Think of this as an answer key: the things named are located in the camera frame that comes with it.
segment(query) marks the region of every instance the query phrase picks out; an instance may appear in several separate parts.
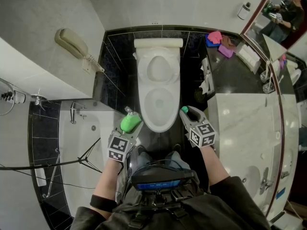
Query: shower hose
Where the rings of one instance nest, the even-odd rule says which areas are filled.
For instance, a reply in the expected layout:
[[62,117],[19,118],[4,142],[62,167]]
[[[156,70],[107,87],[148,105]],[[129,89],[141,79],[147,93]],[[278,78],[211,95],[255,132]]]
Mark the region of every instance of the shower hose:
[[13,107],[15,105],[15,91],[14,91],[13,87],[10,85],[10,83],[7,82],[6,80],[3,80],[2,78],[0,78],[0,82],[3,82],[4,84],[6,84],[9,87],[9,89],[11,90],[12,94],[13,94],[13,104],[12,104],[12,106],[11,106],[9,111],[7,111],[5,113],[0,113],[0,116],[3,116],[3,115],[8,114],[13,109]]

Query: sink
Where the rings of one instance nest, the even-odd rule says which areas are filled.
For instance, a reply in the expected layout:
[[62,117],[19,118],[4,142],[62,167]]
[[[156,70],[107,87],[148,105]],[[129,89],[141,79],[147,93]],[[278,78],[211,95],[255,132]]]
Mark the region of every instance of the sink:
[[284,184],[288,180],[288,175],[290,174],[292,169],[292,158],[293,158],[292,150],[288,150],[284,153],[280,184]]
[[256,166],[246,168],[245,175],[242,179],[243,185],[249,195],[254,198],[260,186],[260,171]]

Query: bathtub faucet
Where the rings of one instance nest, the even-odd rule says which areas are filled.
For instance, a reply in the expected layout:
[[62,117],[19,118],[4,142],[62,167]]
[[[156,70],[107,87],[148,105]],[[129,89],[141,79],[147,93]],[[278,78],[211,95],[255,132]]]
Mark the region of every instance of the bathtub faucet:
[[77,110],[76,109],[76,105],[81,106],[81,109],[86,109],[84,105],[76,103],[75,101],[73,101],[71,103],[71,108],[70,108],[70,111],[71,111],[71,124],[73,124],[73,125],[76,123],[76,121],[75,121],[76,110]]

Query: wall-mounted telephone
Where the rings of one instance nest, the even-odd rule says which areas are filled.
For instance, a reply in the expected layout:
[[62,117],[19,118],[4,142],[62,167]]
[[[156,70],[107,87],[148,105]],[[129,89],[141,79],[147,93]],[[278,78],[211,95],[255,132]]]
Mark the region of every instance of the wall-mounted telephone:
[[104,72],[102,66],[88,53],[88,47],[85,42],[71,29],[61,28],[57,31],[55,41],[64,49],[71,52],[78,59],[87,59],[91,61],[96,71]]

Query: white bottle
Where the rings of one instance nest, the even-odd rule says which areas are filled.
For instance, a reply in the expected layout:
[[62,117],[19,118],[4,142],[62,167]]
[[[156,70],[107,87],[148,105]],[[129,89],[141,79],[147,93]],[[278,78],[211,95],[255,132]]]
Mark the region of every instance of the white bottle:
[[238,17],[242,20],[245,20],[249,12],[250,12],[250,2],[247,2],[246,4],[243,4],[242,8],[240,9]]

